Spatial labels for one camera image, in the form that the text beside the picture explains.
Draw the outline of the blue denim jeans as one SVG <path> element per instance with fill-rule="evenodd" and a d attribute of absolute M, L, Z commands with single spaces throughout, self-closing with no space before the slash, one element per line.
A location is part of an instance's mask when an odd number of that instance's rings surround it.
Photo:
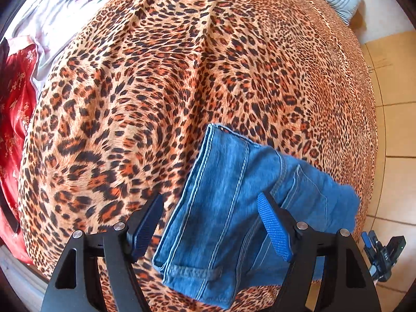
<path fill-rule="evenodd" d="M 258 214 L 263 192 L 317 231 L 355 227 L 360 200 L 352 187 L 211 124 L 153 256 L 163 284 L 203 310 L 272 305 L 288 263 L 276 254 Z"/>

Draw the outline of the wooden wardrobe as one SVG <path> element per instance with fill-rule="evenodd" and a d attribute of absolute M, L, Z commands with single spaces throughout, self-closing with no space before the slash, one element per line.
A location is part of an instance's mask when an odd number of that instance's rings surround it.
<path fill-rule="evenodd" d="M 384 287 L 406 292 L 415 279 L 415 32 L 362 46 L 376 102 L 379 150 L 366 227 L 406 246 Z"/>

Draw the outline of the leopard print bedspread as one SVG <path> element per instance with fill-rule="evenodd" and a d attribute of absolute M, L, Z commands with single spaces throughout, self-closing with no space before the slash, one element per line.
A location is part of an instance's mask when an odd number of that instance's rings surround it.
<path fill-rule="evenodd" d="M 110 0 L 54 64 L 19 175 L 28 255 L 50 278 L 76 230 L 106 232 L 156 194 L 164 211 L 133 265 L 153 311 L 202 309 L 153 256 L 219 124 L 352 187 L 358 236 L 377 152 L 361 46 L 325 0 Z"/>

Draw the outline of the red patterned cloth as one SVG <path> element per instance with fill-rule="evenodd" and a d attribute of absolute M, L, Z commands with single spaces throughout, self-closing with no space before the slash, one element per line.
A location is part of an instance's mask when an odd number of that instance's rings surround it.
<path fill-rule="evenodd" d="M 18 176 L 23 144 L 36 105 L 32 75 L 37 46 L 1 44 L 1 241 L 19 261 L 32 264 L 18 213 Z"/>

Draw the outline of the white lilac bed sheet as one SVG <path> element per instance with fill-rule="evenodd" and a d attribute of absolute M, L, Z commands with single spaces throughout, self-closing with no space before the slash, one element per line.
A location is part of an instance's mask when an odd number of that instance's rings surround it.
<path fill-rule="evenodd" d="M 56 58 L 109 0 L 27 0 L 6 30 L 11 47 L 15 38 L 31 38 L 37 46 L 32 82 L 40 92 Z"/>

